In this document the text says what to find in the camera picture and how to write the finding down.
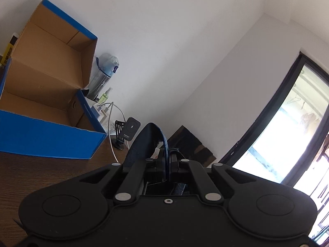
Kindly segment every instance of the wood grain surface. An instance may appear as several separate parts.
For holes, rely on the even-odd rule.
[[[114,149],[122,163],[127,149]],[[26,233],[13,219],[19,220],[19,204],[25,196],[43,187],[92,171],[115,162],[108,138],[90,160],[42,158],[0,153],[0,240],[13,246]]]

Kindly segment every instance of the circular cover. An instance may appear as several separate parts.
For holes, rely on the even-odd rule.
[[[19,218],[27,231],[43,238],[76,238],[100,224],[108,212],[102,194],[90,185],[55,185],[22,201]]]
[[[229,201],[228,212],[242,228],[267,238],[308,233],[317,216],[315,203],[306,194],[262,181],[238,187]]]

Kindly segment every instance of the window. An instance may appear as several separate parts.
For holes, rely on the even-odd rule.
[[[329,76],[300,54],[255,123],[221,162],[294,186],[328,134],[328,105]]]

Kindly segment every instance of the open box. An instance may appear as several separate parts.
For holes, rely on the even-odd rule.
[[[106,137],[81,91],[96,42],[94,34],[42,0],[0,82],[0,151],[91,158]]]

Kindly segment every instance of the yellow label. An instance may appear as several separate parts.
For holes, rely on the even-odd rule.
[[[10,57],[10,54],[12,53],[12,50],[13,50],[14,46],[12,44],[8,44],[4,54],[3,54],[3,57],[1,59],[1,64],[2,65],[6,65],[7,64],[7,61]]]

